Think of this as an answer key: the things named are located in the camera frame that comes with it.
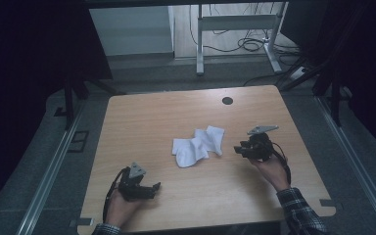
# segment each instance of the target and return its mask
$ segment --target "white wall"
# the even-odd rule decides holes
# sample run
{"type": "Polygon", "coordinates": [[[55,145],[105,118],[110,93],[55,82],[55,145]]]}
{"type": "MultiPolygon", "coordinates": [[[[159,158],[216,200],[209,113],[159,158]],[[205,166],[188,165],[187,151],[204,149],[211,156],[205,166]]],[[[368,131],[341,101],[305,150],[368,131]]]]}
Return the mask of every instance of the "white wall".
{"type": "Polygon", "coordinates": [[[106,56],[173,52],[171,7],[91,9],[106,56]]]}

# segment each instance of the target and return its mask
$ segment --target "human hand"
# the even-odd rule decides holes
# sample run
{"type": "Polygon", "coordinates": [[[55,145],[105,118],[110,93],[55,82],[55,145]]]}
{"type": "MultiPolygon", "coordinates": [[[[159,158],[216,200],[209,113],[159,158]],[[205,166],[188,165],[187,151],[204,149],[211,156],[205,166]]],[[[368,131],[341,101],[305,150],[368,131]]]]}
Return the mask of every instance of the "human hand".
{"type": "Polygon", "coordinates": [[[143,200],[127,202],[118,189],[115,189],[110,198],[105,222],[118,228],[122,227],[143,202],[143,200]]]}
{"type": "Polygon", "coordinates": [[[266,162],[249,159],[257,167],[263,177],[274,187],[276,192],[291,188],[288,183],[286,171],[276,156],[272,155],[266,162]]]}

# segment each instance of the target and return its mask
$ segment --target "gray carpet floor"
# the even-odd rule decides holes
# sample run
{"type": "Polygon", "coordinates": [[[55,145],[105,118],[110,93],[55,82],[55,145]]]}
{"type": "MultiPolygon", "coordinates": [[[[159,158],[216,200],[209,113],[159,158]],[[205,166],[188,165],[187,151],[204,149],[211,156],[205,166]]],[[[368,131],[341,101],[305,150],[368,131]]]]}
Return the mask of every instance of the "gray carpet floor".
{"type": "MultiPolygon", "coordinates": [[[[120,63],[119,60],[110,59],[115,79],[106,83],[128,94],[240,87],[252,78],[272,74],[265,57],[207,59],[204,76],[196,76],[195,61],[192,60],[135,58],[126,63],[120,63]]],[[[263,77],[253,79],[247,85],[274,84],[278,79],[278,76],[263,77]]],[[[376,211],[311,95],[310,87],[313,82],[314,80],[309,80],[289,92],[283,92],[282,97],[337,207],[334,216],[323,219],[333,234],[376,234],[376,211]]],[[[86,86],[90,96],[84,102],[77,131],[88,131],[88,140],[81,153],[66,154],[33,234],[77,234],[76,221],[80,216],[105,111],[111,97],[111,94],[91,83],[86,83],[86,86]]],[[[65,133],[65,118],[54,117],[57,109],[63,106],[63,91],[48,98],[47,113],[34,139],[0,193],[0,234],[15,234],[20,226],[43,172],[65,133]]],[[[345,102],[341,104],[341,121],[360,160],[376,183],[376,140],[356,119],[345,102]]],[[[71,144],[70,148],[74,150],[75,146],[71,144]]],[[[194,233],[187,231],[159,234],[194,233]]],[[[195,234],[201,234],[201,231],[195,231],[195,234]]]]}

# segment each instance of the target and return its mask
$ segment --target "plaid shirt sleeve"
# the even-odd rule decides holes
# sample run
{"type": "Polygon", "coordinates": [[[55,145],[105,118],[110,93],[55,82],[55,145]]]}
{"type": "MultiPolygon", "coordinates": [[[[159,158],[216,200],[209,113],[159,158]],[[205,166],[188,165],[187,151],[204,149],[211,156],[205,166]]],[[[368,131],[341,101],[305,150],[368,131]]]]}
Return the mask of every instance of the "plaid shirt sleeve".
{"type": "Polygon", "coordinates": [[[92,235],[119,235],[120,228],[107,223],[99,223],[96,225],[92,235]]]}
{"type": "Polygon", "coordinates": [[[325,224],[307,204],[299,189],[280,191],[277,193],[277,198],[292,234],[328,234],[325,224]]]}

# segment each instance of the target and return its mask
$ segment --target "person's arm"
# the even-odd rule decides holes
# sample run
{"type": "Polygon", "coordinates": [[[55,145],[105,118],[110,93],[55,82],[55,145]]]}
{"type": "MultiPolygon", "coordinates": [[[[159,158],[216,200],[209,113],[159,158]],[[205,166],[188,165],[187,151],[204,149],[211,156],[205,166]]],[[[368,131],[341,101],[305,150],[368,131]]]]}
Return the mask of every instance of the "person's arm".
{"type": "Polygon", "coordinates": [[[131,218],[143,201],[127,202],[118,190],[112,193],[105,223],[96,225],[92,235],[118,235],[120,228],[131,218]]]}
{"type": "Polygon", "coordinates": [[[327,234],[327,229],[316,212],[307,204],[301,191],[291,188],[286,171],[272,156],[266,162],[250,160],[264,178],[274,187],[292,234],[327,234]]]}

